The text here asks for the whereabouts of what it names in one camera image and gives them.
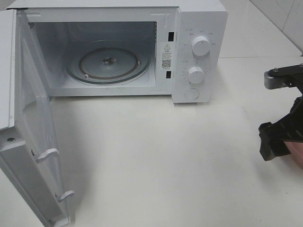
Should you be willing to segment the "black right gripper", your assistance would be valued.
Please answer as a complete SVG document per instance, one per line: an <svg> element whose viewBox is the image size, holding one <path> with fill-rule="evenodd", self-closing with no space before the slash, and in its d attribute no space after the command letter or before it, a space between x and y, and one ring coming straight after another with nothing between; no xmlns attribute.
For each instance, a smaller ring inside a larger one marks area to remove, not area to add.
<svg viewBox="0 0 303 227"><path fill-rule="evenodd" d="M260 154L265 161L291 154L285 142L303 141L303 64L274 68L273 75L288 75L295 88L301 92L289 114L276 123L266 122L259 126Z"/></svg>

